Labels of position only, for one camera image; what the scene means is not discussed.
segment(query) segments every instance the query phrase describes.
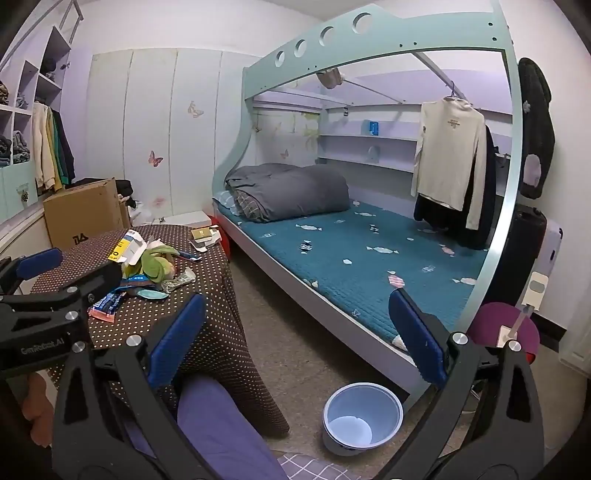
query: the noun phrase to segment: white sweater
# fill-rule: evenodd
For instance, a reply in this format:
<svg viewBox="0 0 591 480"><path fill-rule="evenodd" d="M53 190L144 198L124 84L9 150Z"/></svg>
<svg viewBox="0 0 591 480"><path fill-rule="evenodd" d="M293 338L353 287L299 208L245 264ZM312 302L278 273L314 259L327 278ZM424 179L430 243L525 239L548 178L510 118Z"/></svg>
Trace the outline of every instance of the white sweater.
<svg viewBox="0 0 591 480"><path fill-rule="evenodd" d="M473 162L474 189L466 227L478 230L486 174L484 116L458 98L424 103L411 194L461 211Z"/></svg>

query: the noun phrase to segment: folded clothes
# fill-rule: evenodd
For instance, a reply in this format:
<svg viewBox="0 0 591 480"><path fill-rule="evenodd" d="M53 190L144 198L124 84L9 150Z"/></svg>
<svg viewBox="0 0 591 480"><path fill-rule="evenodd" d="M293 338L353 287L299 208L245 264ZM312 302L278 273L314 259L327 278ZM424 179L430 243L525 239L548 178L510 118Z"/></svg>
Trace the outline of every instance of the folded clothes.
<svg viewBox="0 0 591 480"><path fill-rule="evenodd" d="M22 108L23 110L26 110L28 108L28 106L29 106L29 104L25 100L25 96L21 92L18 92L18 95L17 95L17 108Z"/></svg>
<svg viewBox="0 0 591 480"><path fill-rule="evenodd" d="M13 153L30 153L25 138L22 136L22 132L15 130L12 134L12 152Z"/></svg>
<svg viewBox="0 0 591 480"><path fill-rule="evenodd" d="M8 89L2 82L0 82L0 103L8 105Z"/></svg>
<svg viewBox="0 0 591 480"><path fill-rule="evenodd" d="M10 158L10 145L12 142L4 135L0 135L0 158Z"/></svg>
<svg viewBox="0 0 591 480"><path fill-rule="evenodd" d="M12 163L25 163L31 159L29 153L16 153L12 155Z"/></svg>

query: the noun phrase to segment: printed logo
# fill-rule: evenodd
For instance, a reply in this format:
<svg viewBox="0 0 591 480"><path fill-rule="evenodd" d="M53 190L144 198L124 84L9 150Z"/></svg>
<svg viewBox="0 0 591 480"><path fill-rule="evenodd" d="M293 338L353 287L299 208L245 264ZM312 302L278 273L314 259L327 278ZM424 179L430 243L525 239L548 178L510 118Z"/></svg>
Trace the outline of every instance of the printed logo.
<svg viewBox="0 0 591 480"><path fill-rule="evenodd" d="M72 238L74 239L75 245L81 244L82 242L86 242L88 240L88 237L83 233L80 235L74 235Z"/></svg>
<svg viewBox="0 0 591 480"><path fill-rule="evenodd" d="M45 343L37 343L33 346L27 348L21 348L21 353L23 355L29 355L30 353L37 353L42 352L43 350L47 350L49 348L55 348L57 346L63 345L64 340L62 338L58 338L55 342L45 342Z"/></svg>

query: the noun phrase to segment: table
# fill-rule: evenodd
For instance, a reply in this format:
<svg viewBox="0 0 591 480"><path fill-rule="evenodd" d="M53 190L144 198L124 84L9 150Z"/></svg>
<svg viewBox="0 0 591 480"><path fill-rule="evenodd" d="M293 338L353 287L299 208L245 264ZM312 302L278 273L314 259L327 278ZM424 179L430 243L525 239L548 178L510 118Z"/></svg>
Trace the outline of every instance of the table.
<svg viewBox="0 0 591 480"><path fill-rule="evenodd" d="M165 244L192 252L190 228L180 225L148 225L136 230L148 239L153 235ZM125 230L105 233L91 238L64 253L61 266L39 276L32 293L56 291L61 286L101 265L109 256ZM89 319L89 330L96 348L121 345L133 334L146 334L159 318L174 314L185 300L196 291L206 297L206 323L185 356L177 376L197 372L210 375L220 382L232 396L246 419L259 431L269 436L285 436L289 425L271 397L254 365L248 347L226 255L221 245L208 248L200 262L175 259L177 273L191 267L197 275L193 284L185 285L163 301L127 299L111 324ZM59 383L63 364L49 369L51 379ZM114 393L125 399L122 387L113 384ZM176 395L172 387L159 390L171 410L176 409Z"/></svg>

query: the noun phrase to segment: blue gripper pad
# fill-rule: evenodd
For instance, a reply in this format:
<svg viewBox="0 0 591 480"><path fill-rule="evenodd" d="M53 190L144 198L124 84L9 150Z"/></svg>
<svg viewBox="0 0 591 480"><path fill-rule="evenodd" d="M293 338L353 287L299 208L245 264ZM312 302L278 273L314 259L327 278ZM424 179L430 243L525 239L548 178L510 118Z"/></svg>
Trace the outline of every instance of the blue gripper pad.
<svg viewBox="0 0 591 480"><path fill-rule="evenodd" d="M447 381L443 351L421 320L420 313L415 311L400 290L390 294L388 311L423 379L442 388Z"/></svg>
<svg viewBox="0 0 591 480"><path fill-rule="evenodd" d="M50 248L30 257L23 258L18 264L17 277L30 280L48 270L57 268L61 264L63 256L59 248Z"/></svg>
<svg viewBox="0 0 591 480"><path fill-rule="evenodd" d="M205 299L194 295L179 312L150 356L148 383L152 388L169 385L189 347L205 323Z"/></svg>

